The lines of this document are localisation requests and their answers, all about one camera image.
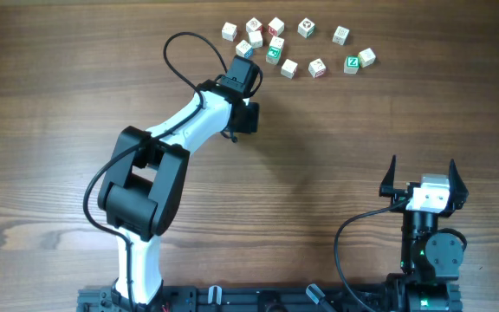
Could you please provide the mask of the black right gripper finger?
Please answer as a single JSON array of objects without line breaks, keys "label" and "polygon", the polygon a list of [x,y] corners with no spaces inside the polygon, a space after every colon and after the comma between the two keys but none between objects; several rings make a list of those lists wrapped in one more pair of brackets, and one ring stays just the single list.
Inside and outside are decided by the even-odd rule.
[{"label": "black right gripper finger", "polygon": [[469,191],[463,182],[454,159],[450,160],[449,167],[450,194],[455,198],[467,198]]},{"label": "black right gripper finger", "polygon": [[396,155],[393,155],[389,168],[386,172],[386,175],[380,183],[379,187],[380,189],[392,189],[394,187],[396,163],[397,163]]}]

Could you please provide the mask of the white block green top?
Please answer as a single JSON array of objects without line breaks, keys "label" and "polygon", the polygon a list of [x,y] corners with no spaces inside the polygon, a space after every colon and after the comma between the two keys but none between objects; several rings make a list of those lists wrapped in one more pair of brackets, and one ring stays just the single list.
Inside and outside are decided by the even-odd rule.
[{"label": "white block green top", "polygon": [[281,55],[282,55],[281,49],[271,46],[269,47],[268,52],[266,54],[266,62],[269,64],[276,65],[279,62]]}]

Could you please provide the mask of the white block red Y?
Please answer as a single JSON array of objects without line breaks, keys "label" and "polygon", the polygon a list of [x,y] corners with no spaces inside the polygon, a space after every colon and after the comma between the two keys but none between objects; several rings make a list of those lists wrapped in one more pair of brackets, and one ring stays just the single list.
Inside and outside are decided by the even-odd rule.
[{"label": "white block red Y", "polygon": [[293,79],[297,71],[298,64],[286,59],[281,67],[281,74],[289,79]]}]

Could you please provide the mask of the white block red 6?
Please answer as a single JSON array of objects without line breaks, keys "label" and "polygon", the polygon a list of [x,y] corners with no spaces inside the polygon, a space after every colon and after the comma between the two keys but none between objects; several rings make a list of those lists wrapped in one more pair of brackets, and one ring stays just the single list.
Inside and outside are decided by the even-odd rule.
[{"label": "white block red 6", "polygon": [[308,71],[313,78],[323,75],[327,70],[325,63],[321,58],[315,59],[309,63]]}]

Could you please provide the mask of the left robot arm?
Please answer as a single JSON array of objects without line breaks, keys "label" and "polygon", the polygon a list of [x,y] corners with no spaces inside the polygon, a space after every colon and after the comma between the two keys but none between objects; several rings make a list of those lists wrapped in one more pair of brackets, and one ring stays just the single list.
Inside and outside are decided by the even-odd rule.
[{"label": "left robot arm", "polygon": [[213,80],[193,89],[191,101],[164,123],[142,131],[127,127],[112,158],[96,173],[101,183],[98,206],[107,214],[106,231],[120,244],[120,275],[110,288],[113,305],[126,311],[194,311],[199,295],[211,309],[228,296],[274,296],[287,292],[277,283],[209,289],[164,284],[159,268],[162,235],[178,211],[190,157],[215,133],[236,141],[256,132],[259,105],[251,97],[263,72],[237,56]]}]

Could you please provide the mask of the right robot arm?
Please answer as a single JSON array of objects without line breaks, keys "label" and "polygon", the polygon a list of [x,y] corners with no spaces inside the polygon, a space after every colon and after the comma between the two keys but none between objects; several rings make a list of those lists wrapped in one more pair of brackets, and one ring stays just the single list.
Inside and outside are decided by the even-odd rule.
[{"label": "right robot arm", "polygon": [[385,281],[381,307],[387,311],[461,311],[461,292],[455,281],[467,247],[465,236],[454,229],[439,228],[440,218],[449,218],[463,208],[469,191],[454,161],[449,173],[424,174],[405,189],[394,186],[396,159],[379,186],[394,211],[403,216],[400,274]]}]

